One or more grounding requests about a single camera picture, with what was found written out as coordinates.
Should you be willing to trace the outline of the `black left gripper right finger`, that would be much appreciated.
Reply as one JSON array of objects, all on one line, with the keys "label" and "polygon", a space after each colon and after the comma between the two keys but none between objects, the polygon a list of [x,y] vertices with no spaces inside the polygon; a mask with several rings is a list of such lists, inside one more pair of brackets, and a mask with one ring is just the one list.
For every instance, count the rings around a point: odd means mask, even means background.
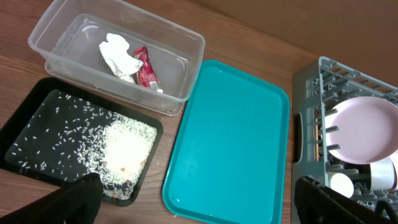
[{"label": "black left gripper right finger", "polygon": [[392,207],[378,201],[375,211],[354,202],[308,176],[295,183],[294,205],[301,223],[392,223]]}]

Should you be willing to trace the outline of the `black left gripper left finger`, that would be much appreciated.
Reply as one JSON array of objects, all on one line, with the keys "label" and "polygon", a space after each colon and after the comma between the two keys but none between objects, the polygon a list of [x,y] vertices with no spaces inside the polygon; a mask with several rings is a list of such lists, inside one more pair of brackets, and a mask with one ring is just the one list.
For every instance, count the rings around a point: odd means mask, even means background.
[{"label": "black left gripper left finger", "polygon": [[102,196],[103,186],[99,175],[90,173],[1,217],[1,223],[93,223]]}]

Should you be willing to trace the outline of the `wooden chopstick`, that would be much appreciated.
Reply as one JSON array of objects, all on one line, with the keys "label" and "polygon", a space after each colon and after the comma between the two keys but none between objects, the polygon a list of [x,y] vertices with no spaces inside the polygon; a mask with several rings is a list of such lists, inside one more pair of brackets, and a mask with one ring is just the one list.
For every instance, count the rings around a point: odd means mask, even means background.
[{"label": "wooden chopstick", "polygon": [[319,145],[318,145],[318,118],[315,117],[315,161],[319,161]]}]

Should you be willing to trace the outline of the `grey round bowl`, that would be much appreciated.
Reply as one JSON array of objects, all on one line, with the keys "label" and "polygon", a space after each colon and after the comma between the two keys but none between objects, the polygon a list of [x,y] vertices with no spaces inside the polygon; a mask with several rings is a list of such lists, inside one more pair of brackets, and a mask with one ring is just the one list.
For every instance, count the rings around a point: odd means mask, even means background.
[{"label": "grey round bowl", "polygon": [[394,186],[395,169],[390,157],[370,163],[370,190],[389,190]]}]

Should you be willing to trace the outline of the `pink round plate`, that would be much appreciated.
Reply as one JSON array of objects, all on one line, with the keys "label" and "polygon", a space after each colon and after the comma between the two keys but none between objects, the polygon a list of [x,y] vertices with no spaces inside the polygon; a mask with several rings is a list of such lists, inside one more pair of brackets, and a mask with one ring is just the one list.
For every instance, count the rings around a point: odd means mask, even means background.
[{"label": "pink round plate", "polygon": [[329,153],[351,164],[369,164],[397,151],[397,106],[376,97],[360,96],[337,104],[335,114],[325,116],[324,127],[337,127],[325,134]]}]

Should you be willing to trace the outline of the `red snack wrapper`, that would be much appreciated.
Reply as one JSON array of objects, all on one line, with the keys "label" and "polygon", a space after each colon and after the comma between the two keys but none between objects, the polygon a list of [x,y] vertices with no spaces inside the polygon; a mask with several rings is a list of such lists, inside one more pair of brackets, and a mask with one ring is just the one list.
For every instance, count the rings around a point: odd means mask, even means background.
[{"label": "red snack wrapper", "polygon": [[150,63],[149,53],[146,46],[143,46],[134,51],[133,54],[135,59],[143,62],[142,67],[137,72],[137,81],[140,86],[150,88],[156,92],[162,93],[160,81],[158,80],[154,69]]}]

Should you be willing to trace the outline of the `white tissue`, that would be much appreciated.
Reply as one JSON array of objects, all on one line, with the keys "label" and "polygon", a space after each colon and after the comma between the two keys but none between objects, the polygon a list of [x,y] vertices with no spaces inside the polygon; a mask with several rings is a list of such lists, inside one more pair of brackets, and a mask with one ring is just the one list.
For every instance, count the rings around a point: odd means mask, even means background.
[{"label": "white tissue", "polygon": [[113,75],[135,84],[133,75],[139,71],[143,62],[127,53],[129,47],[129,43],[122,36],[107,33],[106,41],[99,44],[99,51]]}]

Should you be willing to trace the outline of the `white paper cup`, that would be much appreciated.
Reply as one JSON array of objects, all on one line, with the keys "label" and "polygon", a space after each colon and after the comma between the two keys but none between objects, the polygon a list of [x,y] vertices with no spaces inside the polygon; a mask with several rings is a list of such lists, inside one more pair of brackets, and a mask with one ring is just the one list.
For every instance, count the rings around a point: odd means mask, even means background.
[{"label": "white paper cup", "polygon": [[347,198],[353,196],[354,185],[347,175],[338,172],[327,172],[326,174],[328,175],[329,188]]}]

